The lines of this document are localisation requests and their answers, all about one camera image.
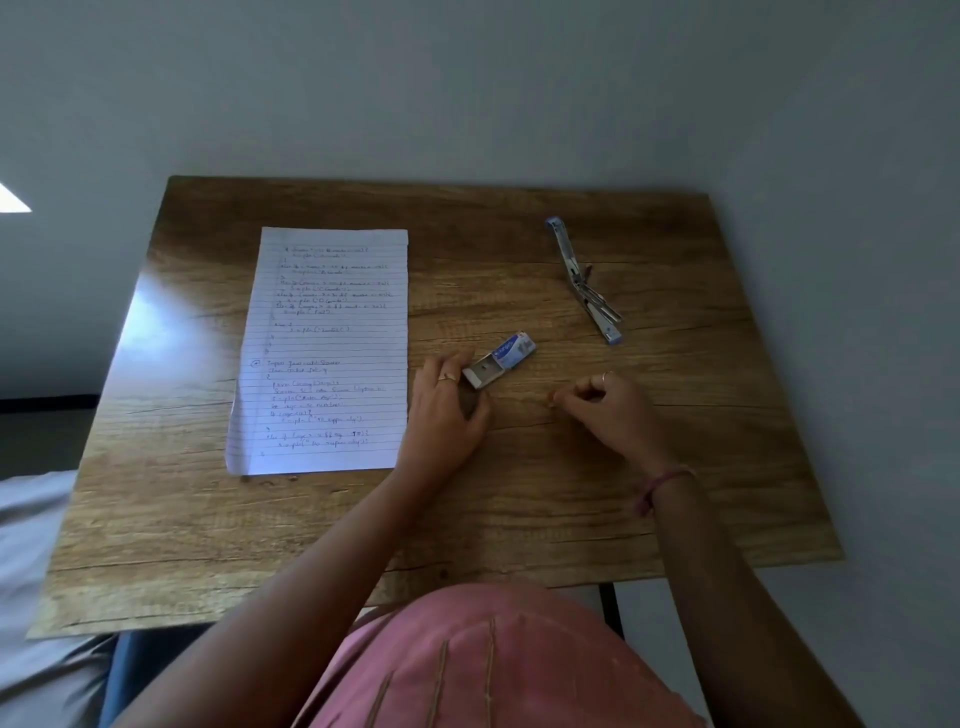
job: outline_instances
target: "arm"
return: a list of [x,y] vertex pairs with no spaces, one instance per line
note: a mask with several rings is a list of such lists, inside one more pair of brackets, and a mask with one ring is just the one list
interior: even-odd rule
[[[630,379],[585,377],[554,402],[645,476],[677,464],[653,405]],[[744,561],[700,483],[671,479],[653,504],[667,581],[716,724],[862,725]]]
[[396,467],[289,567],[257,589],[164,670],[117,728],[290,725],[323,675],[396,548],[449,477],[479,446],[491,418],[470,420],[456,381],[468,352],[429,357],[414,380]]

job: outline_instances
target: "lined paper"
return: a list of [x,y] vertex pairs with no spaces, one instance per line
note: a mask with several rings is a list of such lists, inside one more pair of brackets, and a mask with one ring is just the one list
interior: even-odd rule
[[264,228],[234,474],[391,468],[407,422],[407,231]]

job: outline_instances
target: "pink shirt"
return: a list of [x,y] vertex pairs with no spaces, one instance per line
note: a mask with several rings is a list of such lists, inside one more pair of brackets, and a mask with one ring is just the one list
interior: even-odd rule
[[705,725],[589,609],[533,584],[418,599],[351,633],[318,691],[338,671],[312,728]]

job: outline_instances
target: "left hand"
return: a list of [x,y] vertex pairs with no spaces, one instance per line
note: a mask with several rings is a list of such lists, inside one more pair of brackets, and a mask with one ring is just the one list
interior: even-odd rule
[[[490,397],[480,393],[470,419],[457,397],[460,372],[471,352],[427,356],[414,378],[407,429],[396,470],[433,485],[446,482],[479,447],[492,419]],[[453,378],[441,378],[450,375]]]

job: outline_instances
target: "right hand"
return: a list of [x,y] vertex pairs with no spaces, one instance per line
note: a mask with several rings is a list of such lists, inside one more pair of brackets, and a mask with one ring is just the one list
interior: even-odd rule
[[647,477],[676,467],[660,417],[632,379],[616,372],[584,376],[554,392],[551,400]]

